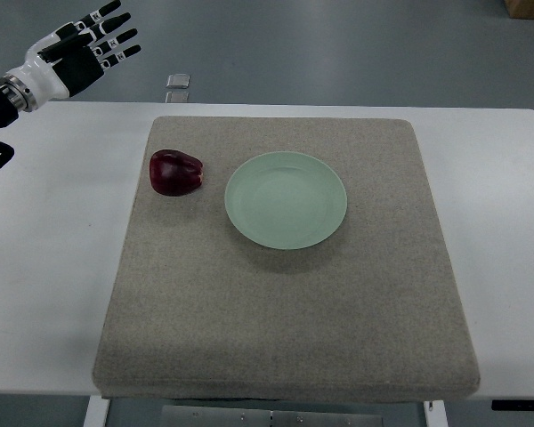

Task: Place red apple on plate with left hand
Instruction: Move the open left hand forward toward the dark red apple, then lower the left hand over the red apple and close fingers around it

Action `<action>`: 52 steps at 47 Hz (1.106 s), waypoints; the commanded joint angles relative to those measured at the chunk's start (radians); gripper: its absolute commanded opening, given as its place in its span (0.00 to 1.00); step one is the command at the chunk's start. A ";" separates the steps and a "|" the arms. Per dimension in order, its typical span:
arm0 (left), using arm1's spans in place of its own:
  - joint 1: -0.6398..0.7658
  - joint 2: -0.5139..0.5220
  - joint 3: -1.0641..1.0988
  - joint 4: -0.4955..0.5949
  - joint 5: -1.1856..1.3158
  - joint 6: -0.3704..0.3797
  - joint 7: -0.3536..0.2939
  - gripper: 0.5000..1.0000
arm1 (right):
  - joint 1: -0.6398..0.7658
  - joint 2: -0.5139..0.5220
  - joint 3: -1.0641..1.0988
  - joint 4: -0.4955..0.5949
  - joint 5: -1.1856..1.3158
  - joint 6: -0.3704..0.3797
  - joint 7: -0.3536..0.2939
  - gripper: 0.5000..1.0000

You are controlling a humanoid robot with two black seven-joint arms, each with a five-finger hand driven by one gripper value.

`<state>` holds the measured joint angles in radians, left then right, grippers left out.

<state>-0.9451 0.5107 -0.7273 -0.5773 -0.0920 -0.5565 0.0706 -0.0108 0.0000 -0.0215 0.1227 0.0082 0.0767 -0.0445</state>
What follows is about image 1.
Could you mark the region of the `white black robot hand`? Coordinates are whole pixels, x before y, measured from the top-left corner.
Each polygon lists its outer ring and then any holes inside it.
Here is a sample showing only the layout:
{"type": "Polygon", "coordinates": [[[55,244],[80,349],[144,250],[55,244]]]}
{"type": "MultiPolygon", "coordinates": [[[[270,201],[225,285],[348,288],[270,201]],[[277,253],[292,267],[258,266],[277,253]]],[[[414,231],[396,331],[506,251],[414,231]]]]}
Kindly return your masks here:
{"type": "Polygon", "coordinates": [[[118,34],[131,15],[113,15],[111,1],[83,18],[70,21],[30,46],[24,63],[0,78],[0,90],[18,111],[33,112],[51,100],[71,98],[141,50],[124,44],[135,28],[118,34]]]}

